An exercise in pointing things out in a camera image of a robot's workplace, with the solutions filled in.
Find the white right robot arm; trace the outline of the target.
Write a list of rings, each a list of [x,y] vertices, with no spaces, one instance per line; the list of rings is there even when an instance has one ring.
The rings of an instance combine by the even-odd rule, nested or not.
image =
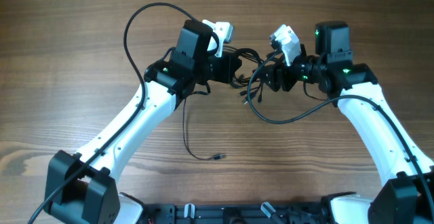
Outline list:
[[[307,55],[290,26],[270,36],[280,57],[261,70],[274,91],[289,91],[298,81],[316,83],[361,137],[380,176],[382,188],[369,200],[354,192],[323,198],[330,223],[432,223],[433,160],[410,138],[388,106],[368,65],[353,64],[349,26],[343,21],[315,26],[315,54]]]

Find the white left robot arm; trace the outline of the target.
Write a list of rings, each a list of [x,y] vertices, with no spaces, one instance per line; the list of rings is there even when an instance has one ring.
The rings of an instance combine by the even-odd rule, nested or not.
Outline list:
[[[117,190],[136,150],[197,84],[230,83],[241,66],[223,52],[233,37],[229,22],[186,20],[176,46],[151,64],[133,99],[94,139],[74,154],[50,160],[42,210],[63,223],[146,223],[146,206]]]

